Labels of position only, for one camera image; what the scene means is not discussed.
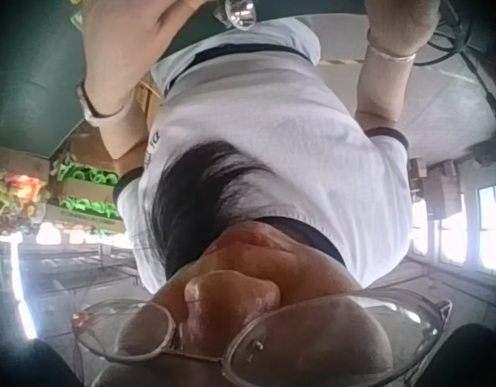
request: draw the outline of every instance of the bracelet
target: bracelet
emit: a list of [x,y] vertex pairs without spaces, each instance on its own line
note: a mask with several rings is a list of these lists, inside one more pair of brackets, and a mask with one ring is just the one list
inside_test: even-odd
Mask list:
[[382,52],[375,48],[374,46],[371,45],[371,43],[368,40],[368,47],[371,51],[376,53],[377,55],[381,56],[382,58],[389,60],[391,62],[396,62],[396,63],[407,63],[407,62],[412,62],[416,58],[416,53],[409,55],[409,56],[393,56],[390,54],[386,54],[385,52]]

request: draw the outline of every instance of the hand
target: hand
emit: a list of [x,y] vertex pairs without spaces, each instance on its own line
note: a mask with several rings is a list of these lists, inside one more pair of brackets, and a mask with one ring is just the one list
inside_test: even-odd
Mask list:
[[439,22],[440,0],[365,0],[369,42],[393,56],[409,56],[427,44]]
[[85,91],[102,115],[119,111],[202,0],[85,0]]

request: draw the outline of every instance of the watch strap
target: watch strap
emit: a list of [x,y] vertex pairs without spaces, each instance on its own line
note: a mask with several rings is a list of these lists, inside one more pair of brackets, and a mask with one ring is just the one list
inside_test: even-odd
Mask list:
[[131,92],[123,108],[117,113],[107,116],[100,116],[95,111],[92,103],[86,95],[83,82],[77,87],[77,97],[79,98],[79,102],[81,103],[83,115],[85,116],[85,120],[87,123],[89,123],[92,127],[109,127],[122,121],[124,117],[126,117],[127,112],[131,109],[131,105],[133,104],[135,96],[134,93]]

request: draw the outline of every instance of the wire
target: wire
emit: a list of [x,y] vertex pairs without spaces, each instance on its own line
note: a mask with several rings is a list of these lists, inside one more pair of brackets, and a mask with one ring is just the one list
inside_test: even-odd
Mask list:
[[484,52],[481,52],[477,48],[469,45],[469,40],[473,30],[472,21],[470,20],[468,22],[468,26],[466,27],[466,29],[464,29],[461,23],[461,19],[454,11],[449,0],[442,1],[442,8],[444,8],[445,19],[441,20],[438,23],[438,28],[445,25],[449,26],[452,28],[454,32],[454,36],[450,36],[442,31],[435,31],[433,36],[446,39],[452,46],[445,47],[432,42],[428,42],[427,44],[429,46],[437,49],[438,51],[444,52],[444,55],[434,60],[415,63],[415,66],[424,67],[430,65],[437,65],[457,54],[460,55],[461,59],[465,62],[466,67],[468,67],[468,70],[475,76],[480,87],[482,87],[482,90],[484,91],[484,94],[486,96],[486,101],[488,102],[488,105],[490,106],[490,109],[492,110],[496,120],[496,97],[488,89],[486,83],[484,82],[484,80],[482,79],[481,75],[477,70],[477,66],[470,60],[468,54],[468,52],[471,52],[473,55],[475,55],[477,60],[484,59],[487,57],[487,55]]

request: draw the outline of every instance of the nose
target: nose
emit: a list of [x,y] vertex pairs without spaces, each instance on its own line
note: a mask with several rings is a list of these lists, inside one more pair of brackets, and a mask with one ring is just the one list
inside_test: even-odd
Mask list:
[[189,281],[185,302],[189,313],[180,325],[181,349],[219,357],[243,327],[280,306],[280,289],[271,281],[223,270]]

